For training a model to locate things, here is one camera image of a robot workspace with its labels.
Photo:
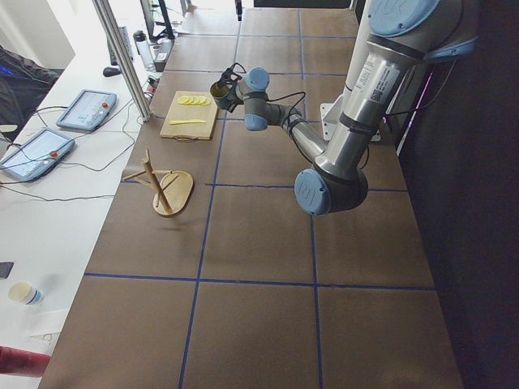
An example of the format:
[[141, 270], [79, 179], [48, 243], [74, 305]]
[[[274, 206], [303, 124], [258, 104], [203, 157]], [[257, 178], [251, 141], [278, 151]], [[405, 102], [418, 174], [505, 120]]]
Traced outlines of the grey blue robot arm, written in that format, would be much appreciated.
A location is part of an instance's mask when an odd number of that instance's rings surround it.
[[227, 68], [210, 89], [220, 109], [244, 107], [248, 130], [279, 126], [312, 163], [294, 183], [299, 206], [311, 215], [350, 210], [367, 196], [358, 164], [412, 66], [443, 62], [474, 50], [478, 1], [366, 2], [345, 87], [336, 100], [337, 125], [322, 139], [296, 108], [268, 99], [268, 72]]

